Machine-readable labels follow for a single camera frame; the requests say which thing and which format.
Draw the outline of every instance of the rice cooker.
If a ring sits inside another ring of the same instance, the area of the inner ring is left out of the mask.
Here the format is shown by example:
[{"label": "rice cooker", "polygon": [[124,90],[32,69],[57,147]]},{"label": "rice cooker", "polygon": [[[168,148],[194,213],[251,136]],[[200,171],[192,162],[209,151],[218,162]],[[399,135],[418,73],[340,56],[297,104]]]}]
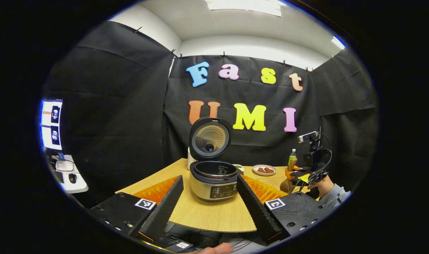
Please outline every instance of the rice cooker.
[{"label": "rice cooker", "polygon": [[190,187],[203,201],[224,201],[238,194],[237,167],[217,160],[230,144],[231,133],[229,122],[218,118],[200,118],[191,128],[189,150],[197,161],[190,164]]}]

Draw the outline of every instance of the green bottle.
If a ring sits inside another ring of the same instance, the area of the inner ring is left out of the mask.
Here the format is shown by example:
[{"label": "green bottle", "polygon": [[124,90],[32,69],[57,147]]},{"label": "green bottle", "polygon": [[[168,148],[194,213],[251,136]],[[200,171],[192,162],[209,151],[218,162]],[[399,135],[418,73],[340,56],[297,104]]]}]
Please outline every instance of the green bottle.
[{"label": "green bottle", "polygon": [[290,169],[290,164],[291,164],[291,160],[296,158],[296,149],[293,149],[293,152],[290,155],[290,159],[288,160],[288,170],[293,170]]}]

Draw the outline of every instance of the monitor screen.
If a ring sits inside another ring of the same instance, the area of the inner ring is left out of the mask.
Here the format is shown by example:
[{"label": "monitor screen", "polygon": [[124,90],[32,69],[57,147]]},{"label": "monitor screen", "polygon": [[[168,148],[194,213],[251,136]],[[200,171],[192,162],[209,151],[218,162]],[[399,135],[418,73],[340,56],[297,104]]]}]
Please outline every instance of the monitor screen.
[{"label": "monitor screen", "polygon": [[60,118],[62,99],[44,99],[41,109],[41,132],[43,146],[50,149],[62,150]]}]

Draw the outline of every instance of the blue letter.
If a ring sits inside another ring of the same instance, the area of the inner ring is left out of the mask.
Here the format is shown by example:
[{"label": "blue letter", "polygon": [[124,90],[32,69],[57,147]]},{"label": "blue letter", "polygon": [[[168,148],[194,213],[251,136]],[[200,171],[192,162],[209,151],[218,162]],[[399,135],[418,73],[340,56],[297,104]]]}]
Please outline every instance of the blue letter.
[{"label": "blue letter", "polygon": [[193,87],[203,85],[207,82],[207,79],[204,79],[202,75],[204,75],[205,77],[208,75],[208,71],[205,68],[208,66],[210,66],[210,64],[205,61],[200,64],[196,64],[194,66],[188,67],[186,69],[186,71],[189,71],[189,73],[191,74],[192,80],[194,81],[192,83]]}]

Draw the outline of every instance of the white cylinder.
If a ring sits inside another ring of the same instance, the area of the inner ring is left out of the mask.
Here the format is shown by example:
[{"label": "white cylinder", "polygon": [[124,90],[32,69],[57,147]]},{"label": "white cylinder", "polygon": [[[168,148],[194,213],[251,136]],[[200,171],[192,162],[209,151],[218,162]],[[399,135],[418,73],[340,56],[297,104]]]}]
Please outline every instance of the white cylinder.
[{"label": "white cylinder", "polygon": [[189,166],[191,163],[195,162],[196,160],[191,156],[191,153],[189,152],[189,147],[188,147],[188,170],[189,170]]}]

